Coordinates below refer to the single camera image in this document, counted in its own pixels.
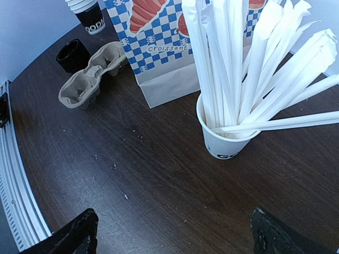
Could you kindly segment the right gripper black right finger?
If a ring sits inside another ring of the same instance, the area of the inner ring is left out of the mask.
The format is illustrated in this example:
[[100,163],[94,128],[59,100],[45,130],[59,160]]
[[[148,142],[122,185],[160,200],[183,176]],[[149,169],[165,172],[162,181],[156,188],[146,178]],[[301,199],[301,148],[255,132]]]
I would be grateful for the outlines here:
[[254,253],[335,253],[298,233],[262,207],[251,217]]

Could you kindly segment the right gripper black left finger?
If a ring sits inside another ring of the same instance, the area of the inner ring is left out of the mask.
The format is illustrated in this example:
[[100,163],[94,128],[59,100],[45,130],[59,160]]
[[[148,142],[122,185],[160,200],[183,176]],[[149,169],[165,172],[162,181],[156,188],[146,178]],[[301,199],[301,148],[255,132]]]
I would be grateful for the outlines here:
[[92,208],[22,253],[96,253],[99,218]]

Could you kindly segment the stack of paper cups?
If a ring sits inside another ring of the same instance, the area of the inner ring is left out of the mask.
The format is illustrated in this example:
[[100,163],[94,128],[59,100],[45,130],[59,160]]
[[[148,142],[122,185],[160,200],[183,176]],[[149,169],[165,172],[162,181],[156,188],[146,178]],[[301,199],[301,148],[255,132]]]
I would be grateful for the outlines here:
[[105,28],[105,20],[97,0],[65,0],[89,35]]

